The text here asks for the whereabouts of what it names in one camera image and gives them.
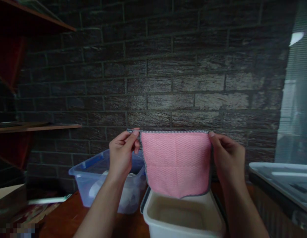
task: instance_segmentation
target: white bucket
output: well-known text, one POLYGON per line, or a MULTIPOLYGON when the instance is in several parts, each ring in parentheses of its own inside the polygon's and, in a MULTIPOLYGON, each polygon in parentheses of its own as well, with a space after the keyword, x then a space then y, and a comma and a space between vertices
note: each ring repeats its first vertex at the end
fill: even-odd
POLYGON ((182 199, 150 191, 144 220, 151 238, 224 237, 225 222, 212 192, 182 199))

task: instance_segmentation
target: cardboard box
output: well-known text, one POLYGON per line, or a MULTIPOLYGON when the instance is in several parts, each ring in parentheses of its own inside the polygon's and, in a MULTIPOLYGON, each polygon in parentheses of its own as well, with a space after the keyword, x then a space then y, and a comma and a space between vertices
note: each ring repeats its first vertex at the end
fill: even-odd
POLYGON ((0 188, 0 228, 27 205, 25 184, 0 188))

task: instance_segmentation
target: plastic bin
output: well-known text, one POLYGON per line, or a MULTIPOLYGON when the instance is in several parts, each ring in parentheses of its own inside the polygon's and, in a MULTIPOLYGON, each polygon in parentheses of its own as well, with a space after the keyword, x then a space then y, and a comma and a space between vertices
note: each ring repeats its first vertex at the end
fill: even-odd
POLYGON ((212 192, 202 196, 172 198, 149 193, 144 220, 151 238, 224 237, 226 226, 212 192))
MULTIPOLYGON (((85 207, 92 205, 97 192, 103 185, 107 176, 105 174, 103 175, 103 173, 109 170, 109 159, 110 151, 108 149, 69 170, 69 174, 75 176, 85 207)), ((135 176, 128 176, 126 179, 119 203, 119 213, 134 213, 138 208, 140 195, 146 188, 147 182, 142 151, 139 151, 138 155, 134 154, 134 152, 132 153, 132 168, 130 173, 135 174, 135 176)))
POLYGON ((250 163, 255 204, 273 238, 307 238, 307 165, 250 163))

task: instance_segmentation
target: forearm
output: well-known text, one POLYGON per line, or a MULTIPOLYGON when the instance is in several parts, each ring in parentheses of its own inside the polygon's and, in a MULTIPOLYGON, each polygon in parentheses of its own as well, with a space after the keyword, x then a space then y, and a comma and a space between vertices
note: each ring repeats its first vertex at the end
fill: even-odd
POLYGON ((75 238, 111 237, 124 182, 107 176, 75 238))
POLYGON ((224 184, 222 188, 231 237, 269 238, 246 184, 224 184))

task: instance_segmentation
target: hand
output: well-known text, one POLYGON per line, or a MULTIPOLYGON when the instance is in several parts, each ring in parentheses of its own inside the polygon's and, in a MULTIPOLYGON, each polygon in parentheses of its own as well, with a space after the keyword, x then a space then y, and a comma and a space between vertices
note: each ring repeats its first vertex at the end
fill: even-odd
POLYGON ((209 133, 214 148, 214 162, 222 186, 240 188, 245 183, 245 148, 231 138, 209 133))
POLYGON ((110 142, 110 169, 108 176, 114 180, 126 180, 131 170, 131 154, 134 151, 138 154, 139 128, 134 128, 132 134, 127 131, 122 132, 110 142))

